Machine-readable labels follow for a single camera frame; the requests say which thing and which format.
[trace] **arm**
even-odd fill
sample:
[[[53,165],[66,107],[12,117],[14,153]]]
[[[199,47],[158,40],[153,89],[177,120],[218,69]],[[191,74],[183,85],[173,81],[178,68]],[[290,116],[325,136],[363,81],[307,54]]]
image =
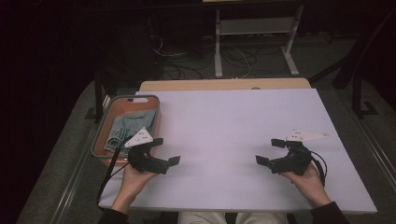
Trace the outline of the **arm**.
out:
[[[126,223],[128,220],[128,209],[132,202],[145,187],[146,183],[156,175],[150,172],[140,173],[131,165],[125,166],[119,194],[111,205],[111,209],[105,210],[98,223]]]
[[[314,164],[309,164],[303,175],[296,175],[294,172],[281,175],[289,179],[312,205],[311,215],[316,224],[348,223],[337,204],[327,195]]]

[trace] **person's left hand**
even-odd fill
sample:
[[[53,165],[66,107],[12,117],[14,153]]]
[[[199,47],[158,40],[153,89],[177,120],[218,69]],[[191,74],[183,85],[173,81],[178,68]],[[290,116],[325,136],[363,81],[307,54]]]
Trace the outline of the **person's left hand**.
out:
[[[124,167],[122,183],[119,194],[114,200],[111,209],[127,214],[131,203],[136,198],[137,194],[142,191],[146,183],[157,174],[151,172],[139,172],[130,164]]]

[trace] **black sleeve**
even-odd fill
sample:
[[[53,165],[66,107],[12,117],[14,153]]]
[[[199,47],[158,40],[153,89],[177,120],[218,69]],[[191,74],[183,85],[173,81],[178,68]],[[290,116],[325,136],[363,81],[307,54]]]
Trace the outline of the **black sleeve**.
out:
[[[126,224],[128,216],[112,209],[105,209],[98,224]]]
[[[315,224],[348,224],[346,217],[335,202],[311,210]]]

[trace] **white tabletop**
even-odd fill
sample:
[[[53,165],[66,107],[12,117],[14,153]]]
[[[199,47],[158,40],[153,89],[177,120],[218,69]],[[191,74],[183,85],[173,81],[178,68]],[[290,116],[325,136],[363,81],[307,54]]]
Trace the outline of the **white tabletop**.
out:
[[[326,133],[304,142],[328,164],[326,190],[341,210],[373,213],[376,208],[361,182],[332,121],[314,89],[248,91],[153,91],[161,104],[155,157],[181,156],[167,175],[150,180],[132,207],[148,210],[283,211],[310,209],[306,199],[281,175],[256,163],[255,156],[284,157],[285,139],[294,129]],[[106,185],[100,206],[109,207],[121,173]]]

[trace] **beige pants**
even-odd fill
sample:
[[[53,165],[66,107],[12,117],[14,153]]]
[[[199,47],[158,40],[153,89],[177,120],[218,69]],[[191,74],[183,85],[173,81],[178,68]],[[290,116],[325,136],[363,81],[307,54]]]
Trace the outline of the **beige pants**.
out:
[[[180,212],[178,224],[227,224],[225,213]],[[235,224],[288,224],[283,213],[238,213]]]

